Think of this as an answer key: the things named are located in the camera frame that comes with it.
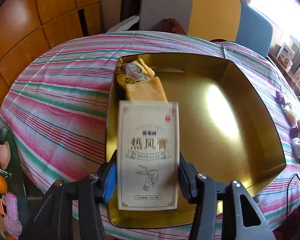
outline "table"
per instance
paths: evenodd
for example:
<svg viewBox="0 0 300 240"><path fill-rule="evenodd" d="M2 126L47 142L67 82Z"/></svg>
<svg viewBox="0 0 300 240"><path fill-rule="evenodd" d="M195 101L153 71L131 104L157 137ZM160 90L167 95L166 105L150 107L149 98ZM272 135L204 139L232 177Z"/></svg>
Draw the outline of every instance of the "table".
<svg viewBox="0 0 300 240"><path fill-rule="evenodd" d="M108 96L117 59L148 52L188 52L232 60L250 80L278 130L286 169L254 199L272 229L285 220L285 193L300 164L291 150L289 125L275 102L276 90L294 106L300 103L277 67L256 52L232 42L211 43L159 32L119 32L60 44L32 62L10 88L0 110L0 128L14 135L23 171L46 192L56 179L82 179L105 161ZM300 183L289 188L289 213L300 205ZM74 202L78 217L78 203ZM187 239L191 226L132 230L115 228L101 206L105 231L125 239ZM215 238L221 238L222 216Z"/></svg>

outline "gold tray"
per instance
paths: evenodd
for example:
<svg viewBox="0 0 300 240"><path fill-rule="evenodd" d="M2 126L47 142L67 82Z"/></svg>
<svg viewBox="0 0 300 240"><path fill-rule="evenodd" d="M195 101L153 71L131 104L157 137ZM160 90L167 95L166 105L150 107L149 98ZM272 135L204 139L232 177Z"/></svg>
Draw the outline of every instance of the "gold tray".
<svg viewBox="0 0 300 240"><path fill-rule="evenodd" d="M141 57L163 85L168 101L179 103L180 150L199 172L215 181L237 179L251 196L285 168L272 118L241 70L230 60L188 53L151 53L121 57L118 66ZM114 79L107 115L106 159L117 146L118 101L125 91ZM108 203L112 224L122 228L164 228L193 221L195 204L179 190L178 208L169 211L118 210ZM217 213L222 212L218 203Z"/></svg>

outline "ribbon banner illustration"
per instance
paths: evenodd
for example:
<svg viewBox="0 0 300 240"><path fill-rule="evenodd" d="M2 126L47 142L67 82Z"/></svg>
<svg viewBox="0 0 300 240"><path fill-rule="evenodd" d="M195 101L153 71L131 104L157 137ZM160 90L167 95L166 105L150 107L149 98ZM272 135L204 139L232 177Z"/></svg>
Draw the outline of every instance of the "ribbon banner illustration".
<svg viewBox="0 0 300 240"><path fill-rule="evenodd" d="M129 150L126 157L130 159L139 159L139 160L157 160L157 159L168 159L171 157L169 150L162 150L156 153L141 153L137 150Z"/></svg>

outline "black cable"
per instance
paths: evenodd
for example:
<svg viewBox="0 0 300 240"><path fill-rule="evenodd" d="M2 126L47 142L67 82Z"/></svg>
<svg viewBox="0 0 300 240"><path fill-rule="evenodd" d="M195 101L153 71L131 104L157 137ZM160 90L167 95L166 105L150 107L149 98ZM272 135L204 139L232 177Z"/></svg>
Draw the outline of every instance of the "black cable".
<svg viewBox="0 0 300 240"><path fill-rule="evenodd" d="M297 173L293 174L292 178L290 179L289 183L288 183L288 186L287 186L287 210L286 210L286 219L288 218L288 190L289 190L289 185L290 185L290 182L293 180L294 176L297 176L297 178L299 179L300 181L300 178L299 178L299 175Z"/></svg>

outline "metal screw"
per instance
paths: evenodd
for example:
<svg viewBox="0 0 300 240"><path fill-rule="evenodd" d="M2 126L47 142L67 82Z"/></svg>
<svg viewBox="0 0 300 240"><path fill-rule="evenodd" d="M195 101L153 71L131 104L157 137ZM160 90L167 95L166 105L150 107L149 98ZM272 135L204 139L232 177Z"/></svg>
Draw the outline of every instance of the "metal screw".
<svg viewBox="0 0 300 240"><path fill-rule="evenodd" d="M206 179L207 178L207 175L203 174L203 173L198 173L197 174L197 178L198 179Z"/></svg>
<svg viewBox="0 0 300 240"><path fill-rule="evenodd" d="M58 179L58 180L56 180L56 181L53 183L53 185L59 187L59 186L61 186L63 183L64 183L64 181L63 181L62 179Z"/></svg>
<svg viewBox="0 0 300 240"><path fill-rule="evenodd" d="M89 174L89 179L97 179L99 177L99 175L97 173L91 173Z"/></svg>
<svg viewBox="0 0 300 240"><path fill-rule="evenodd" d="M237 181L237 180L232 181L232 184L235 185L236 187L240 187L241 186L240 181Z"/></svg>

